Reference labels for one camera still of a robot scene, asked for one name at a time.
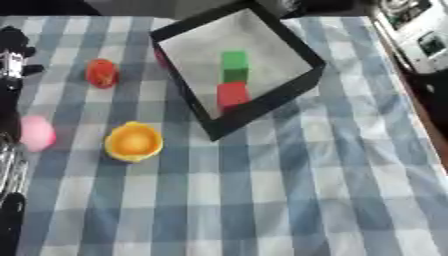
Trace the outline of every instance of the cube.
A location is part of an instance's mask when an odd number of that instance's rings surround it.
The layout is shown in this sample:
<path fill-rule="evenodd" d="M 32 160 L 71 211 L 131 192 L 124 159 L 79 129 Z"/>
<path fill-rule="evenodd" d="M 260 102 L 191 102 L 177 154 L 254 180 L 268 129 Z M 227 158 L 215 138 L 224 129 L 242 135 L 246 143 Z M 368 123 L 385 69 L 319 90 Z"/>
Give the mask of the cube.
<path fill-rule="evenodd" d="M 247 83 L 249 64 L 244 51 L 227 51 L 221 54 L 223 83 Z"/>
<path fill-rule="evenodd" d="M 218 107 L 221 113 L 226 113 L 249 101 L 246 91 L 246 84 L 243 82 L 233 82 L 218 85 Z"/>

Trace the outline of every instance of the bowl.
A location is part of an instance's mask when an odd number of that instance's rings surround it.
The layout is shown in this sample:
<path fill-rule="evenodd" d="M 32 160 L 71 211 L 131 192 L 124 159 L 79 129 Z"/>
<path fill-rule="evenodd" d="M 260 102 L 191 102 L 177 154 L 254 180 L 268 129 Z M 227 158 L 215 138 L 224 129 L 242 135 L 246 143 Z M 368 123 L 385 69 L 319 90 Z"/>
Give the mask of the bowl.
<path fill-rule="evenodd" d="M 160 152 L 162 136 L 153 127 L 139 122 L 128 122 L 114 128 L 106 138 L 105 149 L 112 158 L 138 163 Z"/>

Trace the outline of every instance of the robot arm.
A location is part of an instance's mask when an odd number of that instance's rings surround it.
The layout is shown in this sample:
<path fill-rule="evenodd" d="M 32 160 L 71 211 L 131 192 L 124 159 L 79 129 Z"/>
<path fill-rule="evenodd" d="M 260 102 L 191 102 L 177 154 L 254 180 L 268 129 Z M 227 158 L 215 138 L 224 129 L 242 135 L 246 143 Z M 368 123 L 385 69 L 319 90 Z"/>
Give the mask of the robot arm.
<path fill-rule="evenodd" d="M 23 184 L 28 162 L 18 146 L 17 103 L 23 78 L 44 69 L 26 65 L 26 59 L 36 53 L 28 41 L 19 29 L 0 29 L 0 244 L 5 256 L 16 253 L 26 204 Z"/>
<path fill-rule="evenodd" d="M 11 26 L 0 29 L 0 132 L 8 133 L 15 142 L 20 139 L 17 103 L 23 78 L 44 70 L 42 65 L 25 65 L 36 53 L 28 47 L 28 37 Z"/>

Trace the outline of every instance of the black square box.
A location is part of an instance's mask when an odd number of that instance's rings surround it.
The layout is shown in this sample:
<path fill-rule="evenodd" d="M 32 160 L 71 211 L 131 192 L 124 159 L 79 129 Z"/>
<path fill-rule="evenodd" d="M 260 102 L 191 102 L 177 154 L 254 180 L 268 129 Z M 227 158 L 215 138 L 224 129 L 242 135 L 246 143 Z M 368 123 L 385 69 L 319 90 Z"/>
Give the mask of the black square box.
<path fill-rule="evenodd" d="M 325 62 L 255 1 L 231 3 L 150 34 L 167 70 L 212 141 L 315 87 Z M 224 50 L 248 51 L 251 100 L 219 114 L 216 87 Z"/>

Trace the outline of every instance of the red tomato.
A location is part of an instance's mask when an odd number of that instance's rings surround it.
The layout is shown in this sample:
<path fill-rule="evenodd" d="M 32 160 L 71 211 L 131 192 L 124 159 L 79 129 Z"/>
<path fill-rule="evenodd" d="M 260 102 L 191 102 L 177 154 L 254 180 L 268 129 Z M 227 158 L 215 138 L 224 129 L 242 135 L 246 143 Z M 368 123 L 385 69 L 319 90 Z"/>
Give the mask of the red tomato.
<path fill-rule="evenodd" d="M 87 65 L 86 80 L 97 88 L 110 88 L 118 82 L 118 69 L 109 60 L 94 59 Z"/>

